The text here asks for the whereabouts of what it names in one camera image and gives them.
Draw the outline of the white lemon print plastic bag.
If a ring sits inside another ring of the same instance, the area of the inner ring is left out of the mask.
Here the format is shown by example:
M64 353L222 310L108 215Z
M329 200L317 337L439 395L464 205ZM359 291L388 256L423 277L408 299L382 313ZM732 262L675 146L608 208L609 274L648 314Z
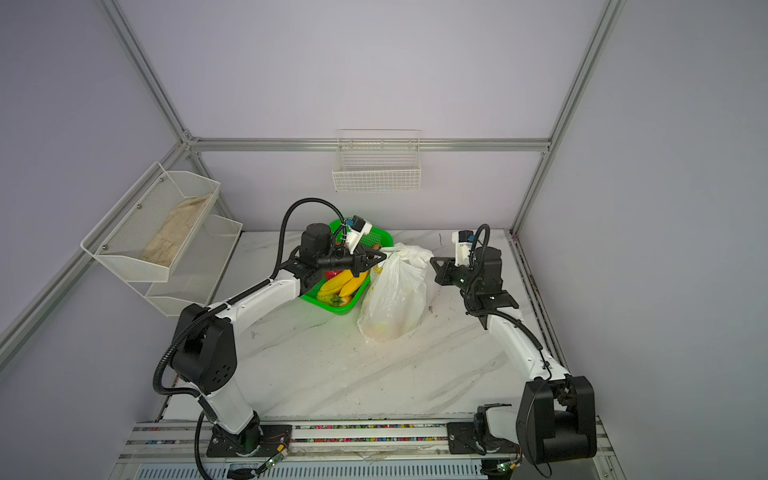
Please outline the white lemon print plastic bag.
M386 259L371 270L357 326L368 342L383 343L410 334L429 312L439 290L431 250L397 243L384 247Z

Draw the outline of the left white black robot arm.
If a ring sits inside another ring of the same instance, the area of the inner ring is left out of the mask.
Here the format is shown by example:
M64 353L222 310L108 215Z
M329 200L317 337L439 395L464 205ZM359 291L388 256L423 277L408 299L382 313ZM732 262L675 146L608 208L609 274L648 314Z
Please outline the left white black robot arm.
M373 225L355 216L337 228L309 225L297 251L272 276L210 307L191 304L179 316L167 365L187 383L213 438L231 454L253 456L264 443L260 420L235 379L237 337L270 312L311 291L327 271L348 270L359 278L386 259L363 243Z

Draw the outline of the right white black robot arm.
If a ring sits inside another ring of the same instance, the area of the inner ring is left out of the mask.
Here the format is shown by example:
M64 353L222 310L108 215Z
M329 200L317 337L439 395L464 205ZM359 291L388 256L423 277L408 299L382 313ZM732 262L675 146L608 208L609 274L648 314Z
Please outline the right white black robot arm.
M518 302L504 289L500 250L471 247L430 264L440 286L455 286L467 315L502 346L525 381L517 404L478 407L471 424L452 423L448 434L479 454L508 449L515 460L534 465L592 458L597 453L595 391L572 375L525 325Z

